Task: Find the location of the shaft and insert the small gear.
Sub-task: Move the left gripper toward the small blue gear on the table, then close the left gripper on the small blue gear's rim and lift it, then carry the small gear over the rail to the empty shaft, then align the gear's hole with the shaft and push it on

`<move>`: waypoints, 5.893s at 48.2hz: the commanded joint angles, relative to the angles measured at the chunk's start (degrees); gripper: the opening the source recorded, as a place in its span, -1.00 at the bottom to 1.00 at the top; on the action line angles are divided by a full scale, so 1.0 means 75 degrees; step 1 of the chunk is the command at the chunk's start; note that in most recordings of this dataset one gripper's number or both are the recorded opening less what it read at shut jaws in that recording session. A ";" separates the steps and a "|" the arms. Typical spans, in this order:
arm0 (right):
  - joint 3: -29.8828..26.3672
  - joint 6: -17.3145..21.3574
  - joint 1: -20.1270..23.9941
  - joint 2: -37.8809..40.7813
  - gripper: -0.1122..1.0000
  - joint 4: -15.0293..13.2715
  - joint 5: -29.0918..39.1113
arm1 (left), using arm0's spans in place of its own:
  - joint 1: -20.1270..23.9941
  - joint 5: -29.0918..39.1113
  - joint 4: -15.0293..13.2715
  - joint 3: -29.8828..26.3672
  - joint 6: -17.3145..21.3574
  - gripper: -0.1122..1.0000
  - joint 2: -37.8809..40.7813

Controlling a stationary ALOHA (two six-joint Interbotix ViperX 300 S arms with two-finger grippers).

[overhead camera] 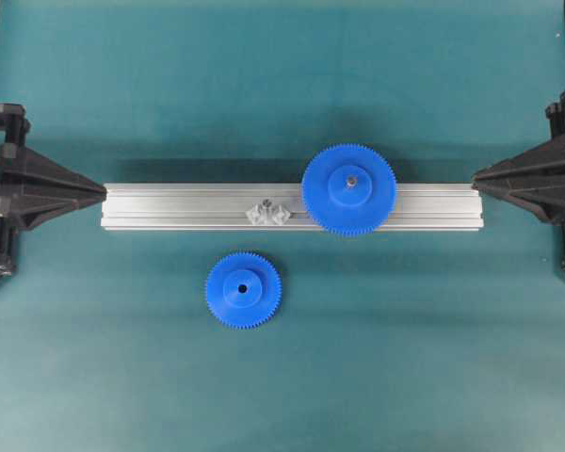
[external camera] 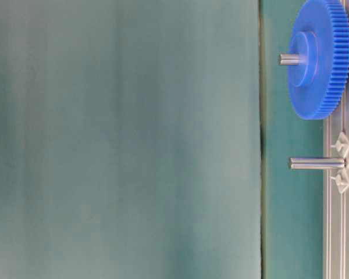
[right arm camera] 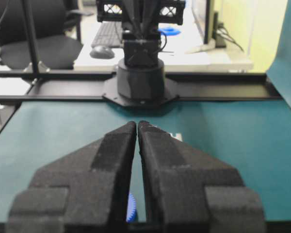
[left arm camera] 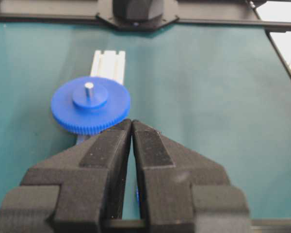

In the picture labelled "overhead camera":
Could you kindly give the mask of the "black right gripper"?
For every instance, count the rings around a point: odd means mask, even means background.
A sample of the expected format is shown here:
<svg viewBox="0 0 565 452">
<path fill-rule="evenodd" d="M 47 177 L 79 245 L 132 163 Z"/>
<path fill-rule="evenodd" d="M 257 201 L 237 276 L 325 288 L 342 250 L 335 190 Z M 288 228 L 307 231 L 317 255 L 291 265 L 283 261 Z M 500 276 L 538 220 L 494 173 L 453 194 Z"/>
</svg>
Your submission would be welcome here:
<svg viewBox="0 0 565 452">
<path fill-rule="evenodd" d="M 482 194 L 519 207 L 541 222 L 559 224 L 565 272 L 565 91 L 545 113 L 551 140 L 478 170 L 472 181 Z"/>
</svg>

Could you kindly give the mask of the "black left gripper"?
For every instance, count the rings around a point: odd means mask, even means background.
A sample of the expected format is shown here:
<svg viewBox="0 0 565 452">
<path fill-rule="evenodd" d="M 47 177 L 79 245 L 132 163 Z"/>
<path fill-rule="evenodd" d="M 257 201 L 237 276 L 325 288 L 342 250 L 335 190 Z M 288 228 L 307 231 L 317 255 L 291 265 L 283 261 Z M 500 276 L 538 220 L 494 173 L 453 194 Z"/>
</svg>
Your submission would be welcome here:
<svg viewBox="0 0 565 452">
<path fill-rule="evenodd" d="M 10 275 L 19 230 L 101 203 L 105 187 L 25 147 L 21 105 L 0 104 L 0 276 Z"/>
</svg>

